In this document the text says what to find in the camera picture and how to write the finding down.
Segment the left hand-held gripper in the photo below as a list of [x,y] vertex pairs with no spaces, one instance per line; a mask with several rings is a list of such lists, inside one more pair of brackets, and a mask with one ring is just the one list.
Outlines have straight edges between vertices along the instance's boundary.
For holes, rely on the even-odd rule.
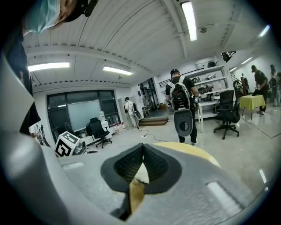
[[57,157],[65,157],[81,155],[86,150],[87,145],[84,140],[66,131],[58,136],[54,152]]

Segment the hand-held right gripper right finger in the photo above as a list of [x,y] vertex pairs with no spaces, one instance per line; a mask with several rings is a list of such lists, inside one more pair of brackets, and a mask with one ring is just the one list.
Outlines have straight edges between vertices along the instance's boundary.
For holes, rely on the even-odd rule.
[[205,151],[180,143],[154,146],[176,159],[182,173],[168,191],[144,196],[132,224],[240,225],[259,207],[260,198]]

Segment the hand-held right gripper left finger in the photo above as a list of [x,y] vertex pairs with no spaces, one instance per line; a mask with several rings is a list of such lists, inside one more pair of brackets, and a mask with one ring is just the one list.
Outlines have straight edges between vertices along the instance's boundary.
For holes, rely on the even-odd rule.
[[87,200],[95,218],[143,218],[144,184],[135,178],[143,144],[58,160],[71,184]]

